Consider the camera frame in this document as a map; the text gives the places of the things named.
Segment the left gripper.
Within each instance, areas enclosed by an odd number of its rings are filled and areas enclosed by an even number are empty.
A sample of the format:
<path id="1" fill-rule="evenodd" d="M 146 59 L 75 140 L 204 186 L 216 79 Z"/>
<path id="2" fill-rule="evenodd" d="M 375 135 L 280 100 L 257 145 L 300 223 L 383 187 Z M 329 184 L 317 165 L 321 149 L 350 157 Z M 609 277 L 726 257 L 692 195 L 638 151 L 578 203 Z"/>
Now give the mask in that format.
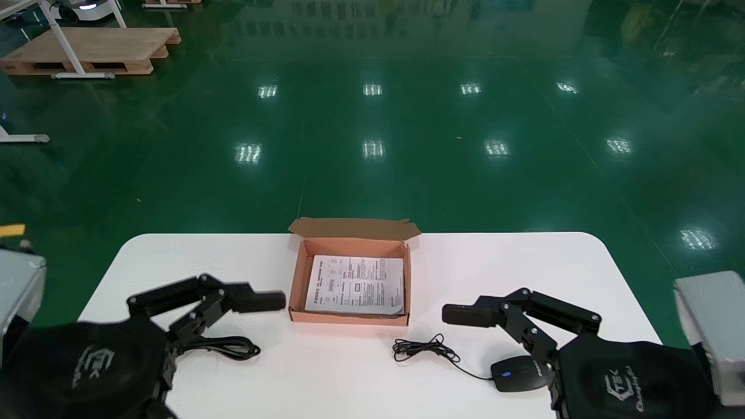
<path id="1" fill-rule="evenodd" d="M 284 301 L 200 274 L 129 297 L 131 317 L 204 301 Z M 147 319 L 78 322 L 27 331 L 2 363 L 3 418 L 174 418 L 165 399 L 175 348 Z"/>

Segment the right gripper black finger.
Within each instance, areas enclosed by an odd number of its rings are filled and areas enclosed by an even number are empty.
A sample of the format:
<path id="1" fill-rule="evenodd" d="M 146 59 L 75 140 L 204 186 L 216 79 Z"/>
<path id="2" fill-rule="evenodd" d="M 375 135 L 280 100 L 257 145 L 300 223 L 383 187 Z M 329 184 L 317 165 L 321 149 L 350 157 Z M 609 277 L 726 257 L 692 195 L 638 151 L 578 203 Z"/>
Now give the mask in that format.
<path id="1" fill-rule="evenodd" d="M 444 314 L 442 321 L 458 326 L 501 328 L 541 366 L 558 370 L 556 340 L 522 314 L 514 318 L 502 314 Z"/>

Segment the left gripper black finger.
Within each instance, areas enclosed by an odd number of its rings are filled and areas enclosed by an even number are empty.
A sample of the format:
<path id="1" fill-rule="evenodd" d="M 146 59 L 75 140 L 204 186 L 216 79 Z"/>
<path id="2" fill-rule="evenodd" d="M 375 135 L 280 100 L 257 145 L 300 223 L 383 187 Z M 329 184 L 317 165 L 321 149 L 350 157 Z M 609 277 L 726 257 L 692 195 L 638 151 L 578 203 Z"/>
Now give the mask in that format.
<path id="1" fill-rule="evenodd" d="M 169 334 L 178 353 L 195 350 L 207 350 L 214 353 L 261 353 L 259 344 L 274 346 L 281 340 L 285 326 L 279 312 L 284 309 L 284 301 L 204 301 L 183 318 L 173 322 L 169 327 Z M 239 332 L 237 336 L 203 336 L 208 328 L 229 313 L 239 315 L 268 313 L 269 315 L 263 316 L 266 320 L 264 323 L 237 322 L 232 329 Z M 259 344 L 245 336 L 245 332 L 254 334 L 259 339 Z"/>

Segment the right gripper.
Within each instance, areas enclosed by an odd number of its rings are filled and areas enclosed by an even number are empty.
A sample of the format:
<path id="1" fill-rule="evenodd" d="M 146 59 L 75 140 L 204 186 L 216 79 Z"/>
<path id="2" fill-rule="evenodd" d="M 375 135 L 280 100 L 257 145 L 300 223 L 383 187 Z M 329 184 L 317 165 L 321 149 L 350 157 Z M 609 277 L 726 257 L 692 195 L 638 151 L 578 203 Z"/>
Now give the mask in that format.
<path id="1" fill-rule="evenodd" d="M 601 326 L 597 313 L 528 288 L 469 306 L 447 303 L 442 315 L 524 315 L 578 336 Z M 708 418 L 718 405 L 691 349 L 579 336 L 559 350 L 554 371 L 558 418 Z"/>

